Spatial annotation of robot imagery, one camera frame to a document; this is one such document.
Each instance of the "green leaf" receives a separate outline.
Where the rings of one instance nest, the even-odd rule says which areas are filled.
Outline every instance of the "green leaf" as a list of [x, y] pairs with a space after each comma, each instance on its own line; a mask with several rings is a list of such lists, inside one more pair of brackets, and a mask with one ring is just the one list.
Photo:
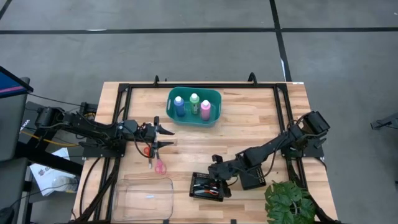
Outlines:
[[274, 195], [270, 198], [271, 202], [281, 203], [282, 205], [290, 206], [292, 201], [286, 195]]
[[274, 208], [274, 206], [272, 206], [272, 204], [266, 203], [266, 211], [267, 212], [270, 212], [273, 208]]
[[[314, 222], [315, 207], [305, 198], [309, 193], [294, 182], [274, 182], [264, 193], [267, 217], [274, 224], [308, 224]], [[298, 213], [294, 215], [293, 202]]]
[[272, 187], [271, 187], [271, 186], [269, 186], [269, 187], [267, 188], [267, 190], [266, 190], [266, 192], [264, 193], [264, 195], [266, 196], [266, 201], [267, 201], [267, 203], [271, 203], [271, 200], [270, 200], [270, 198], [271, 198], [271, 196], [272, 196]]
[[287, 195], [289, 195], [289, 198], [293, 200], [294, 202], [298, 202], [303, 196], [302, 196], [302, 191], [300, 188], [297, 187], [296, 183], [294, 182], [287, 182], [284, 185], [285, 191], [287, 192]]

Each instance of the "scissors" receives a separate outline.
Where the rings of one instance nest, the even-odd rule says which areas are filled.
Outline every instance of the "scissors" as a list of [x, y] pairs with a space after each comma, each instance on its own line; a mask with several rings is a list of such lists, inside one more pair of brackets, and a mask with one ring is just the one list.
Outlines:
[[193, 187], [201, 187], [203, 189], [216, 189], [217, 190], [217, 187], [215, 187], [212, 184], [210, 184], [210, 185], [207, 185], [207, 184], [195, 184]]
[[[150, 148], [149, 147], [145, 147], [144, 149], [144, 154], [146, 156], [150, 156]], [[152, 158], [148, 158], [148, 164], [149, 164], [149, 168], [152, 168]]]
[[197, 190], [194, 192], [195, 194], [200, 194], [200, 193], [209, 193], [211, 195], [218, 195], [218, 191], [215, 190]]
[[156, 159], [157, 159], [156, 166], [155, 166], [155, 172], [157, 174], [164, 175], [164, 174], [166, 174], [166, 165], [160, 160], [159, 151], [155, 150], [155, 153], [156, 153]]

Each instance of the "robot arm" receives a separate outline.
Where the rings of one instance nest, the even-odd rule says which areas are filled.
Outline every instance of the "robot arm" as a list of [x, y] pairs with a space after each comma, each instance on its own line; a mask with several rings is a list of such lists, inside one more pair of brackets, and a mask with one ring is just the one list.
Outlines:
[[88, 151], [87, 157], [123, 157], [127, 141], [145, 142], [151, 145], [150, 157], [154, 157], [155, 149], [173, 144], [158, 142], [157, 133], [173, 135], [159, 124], [159, 117], [154, 123], [138, 125], [135, 120], [120, 123], [102, 124], [85, 117], [82, 113], [67, 113], [61, 108], [41, 108], [35, 121], [39, 129], [64, 130], [69, 133], [86, 137], [86, 142], [79, 142]]
[[292, 147], [296, 150], [319, 147], [325, 141], [321, 137], [328, 132], [329, 128], [321, 114], [312, 111], [302, 116], [296, 124], [291, 125], [286, 132], [273, 140], [262, 146], [250, 147], [237, 153], [234, 160], [223, 162], [221, 156], [214, 155], [213, 161], [216, 163], [208, 168], [210, 178], [229, 180], [238, 174], [248, 173], [250, 170], [259, 168], [269, 155], [284, 147]]

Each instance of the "white paper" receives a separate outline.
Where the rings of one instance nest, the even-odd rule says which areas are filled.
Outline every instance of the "white paper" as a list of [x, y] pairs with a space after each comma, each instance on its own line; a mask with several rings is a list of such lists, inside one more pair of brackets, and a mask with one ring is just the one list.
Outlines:
[[[69, 159], [69, 153], [67, 148], [61, 148], [56, 152], [52, 153], [55, 156], [63, 157], [64, 159]], [[42, 195], [43, 196], [48, 196], [52, 192], [54, 192], [54, 189], [46, 189], [47, 187], [52, 187], [52, 181], [54, 178], [58, 176], [65, 176], [65, 177], [71, 177], [74, 178], [75, 175], [69, 174], [67, 172], [62, 172], [59, 170], [51, 169], [49, 167], [40, 165], [40, 164], [32, 164], [29, 166], [30, 170], [33, 173], [33, 176], [35, 177], [35, 180], [37, 184], [39, 185], [40, 190], [42, 190]]]

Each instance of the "gray floor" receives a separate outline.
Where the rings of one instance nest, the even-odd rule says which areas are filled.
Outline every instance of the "gray floor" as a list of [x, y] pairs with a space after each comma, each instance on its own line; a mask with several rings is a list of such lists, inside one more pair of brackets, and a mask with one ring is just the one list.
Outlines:
[[[285, 28], [398, 26], [394, 0], [277, 0], [277, 8]], [[269, 2], [260, 0], [13, 0], [0, 21], [2, 30], [272, 26]], [[283, 37], [293, 81], [305, 82], [312, 109], [331, 126], [325, 154], [340, 220], [396, 223], [398, 133], [369, 123], [398, 111], [398, 33]], [[0, 35], [0, 63], [30, 77], [36, 94], [77, 103], [97, 102], [110, 80], [240, 81], [250, 72], [284, 80], [273, 33]], [[67, 221], [74, 198], [35, 203], [32, 221]]]

